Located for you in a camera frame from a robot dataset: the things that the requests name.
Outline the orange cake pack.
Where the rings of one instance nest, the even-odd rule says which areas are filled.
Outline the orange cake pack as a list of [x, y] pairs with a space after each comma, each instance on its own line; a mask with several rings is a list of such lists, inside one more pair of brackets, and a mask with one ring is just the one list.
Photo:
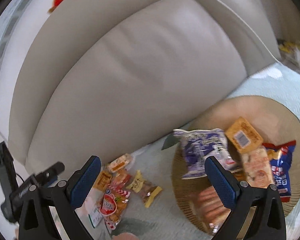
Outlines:
[[119, 170], [125, 168], [127, 165], [131, 164], [133, 161], [134, 161], [134, 157], [131, 154], [126, 153], [116, 158], [114, 161], [110, 162], [107, 165], [107, 170], [110, 173], [116, 173]]

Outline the red white striped snack bag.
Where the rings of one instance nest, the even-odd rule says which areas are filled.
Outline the red white striped snack bag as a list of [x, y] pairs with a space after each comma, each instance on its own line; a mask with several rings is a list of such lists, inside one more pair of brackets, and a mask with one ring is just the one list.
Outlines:
[[99, 212], [109, 230], [113, 231], [120, 223], [130, 197], [130, 191], [108, 186], [99, 201]]

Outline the beige leather headboard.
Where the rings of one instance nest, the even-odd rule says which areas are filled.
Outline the beige leather headboard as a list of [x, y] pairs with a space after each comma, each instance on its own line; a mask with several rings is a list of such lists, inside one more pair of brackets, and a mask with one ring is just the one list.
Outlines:
[[29, 172], [104, 162], [183, 126], [280, 59], [261, 0], [65, 0], [20, 69], [8, 148]]

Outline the brown cracker pack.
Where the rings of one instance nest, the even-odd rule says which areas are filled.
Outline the brown cracker pack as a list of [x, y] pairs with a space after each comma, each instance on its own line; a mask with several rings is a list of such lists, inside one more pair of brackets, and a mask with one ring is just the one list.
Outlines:
[[112, 177], [112, 174], [109, 173], [107, 170], [101, 171], [93, 184], [93, 188], [99, 191], [105, 191], [108, 185], [110, 184]]

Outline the red orange small pack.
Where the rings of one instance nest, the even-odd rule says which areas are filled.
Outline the red orange small pack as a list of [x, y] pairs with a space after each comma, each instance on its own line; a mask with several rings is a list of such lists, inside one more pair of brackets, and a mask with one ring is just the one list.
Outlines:
[[123, 168], [115, 174], [111, 181], [111, 185], [117, 189], [121, 189], [130, 181], [130, 178], [131, 175]]

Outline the yellow barcode cake pack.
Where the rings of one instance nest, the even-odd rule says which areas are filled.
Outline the yellow barcode cake pack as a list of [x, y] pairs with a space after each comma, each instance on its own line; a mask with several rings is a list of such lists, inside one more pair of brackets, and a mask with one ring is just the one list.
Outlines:
[[263, 144], [257, 130], [241, 116], [225, 131], [225, 135], [240, 154], [249, 153]]

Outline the blue red snack bag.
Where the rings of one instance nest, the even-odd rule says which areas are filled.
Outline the blue red snack bag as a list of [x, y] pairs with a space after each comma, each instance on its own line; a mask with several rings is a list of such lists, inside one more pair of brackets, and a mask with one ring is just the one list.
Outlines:
[[281, 202], [287, 203], [291, 198], [289, 170], [296, 141], [293, 140], [282, 145], [263, 143], [262, 146], [266, 148], [274, 184], [280, 194]]

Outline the gold ribbed round plate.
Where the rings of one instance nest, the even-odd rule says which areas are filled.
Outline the gold ribbed round plate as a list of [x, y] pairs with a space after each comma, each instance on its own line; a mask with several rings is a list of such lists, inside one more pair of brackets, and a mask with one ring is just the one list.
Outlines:
[[[263, 96], [239, 96], [223, 100], [210, 107], [190, 125], [189, 129], [227, 130], [239, 117], [245, 118], [265, 142], [276, 146], [296, 141], [292, 166], [289, 170], [292, 196], [283, 203], [287, 222], [287, 238], [298, 239], [300, 235], [300, 118], [283, 104]], [[211, 184], [204, 178], [183, 180], [186, 163], [181, 148], [175, 151], [172, 165], [172, 184], [177, 204], [187, 219], [200, 231], [211, 234], [194, 211], [190, 200], [191, 193], [208, 188]]]

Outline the sausage snack pack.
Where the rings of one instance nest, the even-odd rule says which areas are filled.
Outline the sausage snack pack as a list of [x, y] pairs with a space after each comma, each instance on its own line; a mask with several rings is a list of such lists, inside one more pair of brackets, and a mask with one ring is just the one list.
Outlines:
[[230, 214], [213, 186], [189, 195], [194, 214], [207, 231], [218, 230]]

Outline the yellow candy wrapper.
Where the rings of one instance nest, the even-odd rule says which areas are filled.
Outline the yellow candy wrapper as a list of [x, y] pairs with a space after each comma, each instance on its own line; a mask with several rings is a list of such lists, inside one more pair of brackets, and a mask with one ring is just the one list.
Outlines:
[[141, 197], [145, 208], [149, 208], [155, 197], [162, 191], [160, 186], [146, 180], [140, 170], [136, 171], [132, 182], [126, 186], [126, 189], [132, 190], [138, 194]]

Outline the orange peanut snack pack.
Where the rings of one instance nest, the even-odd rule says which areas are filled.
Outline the orange peanut snack pack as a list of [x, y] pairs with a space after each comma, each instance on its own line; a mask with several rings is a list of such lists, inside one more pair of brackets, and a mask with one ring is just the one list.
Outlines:
[[245, 178], [250, 186], [266, 189], [274, 183], [267, 151], [263, 146], [241, 154], [241, 159]]

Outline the purple white snack bag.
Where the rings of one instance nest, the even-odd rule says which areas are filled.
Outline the purple white snack bag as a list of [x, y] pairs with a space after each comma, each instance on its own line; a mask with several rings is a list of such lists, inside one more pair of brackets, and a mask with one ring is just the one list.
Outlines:
[[222, 129], [174, 129], [173, 136], [180, 139], [182, 155], [187, 165], [183, 180], [205, 177], [205, 161], [208, 157], [215, 157], [225, 170], [232, 173], [241, 170], [228, 151], [228, 141]]

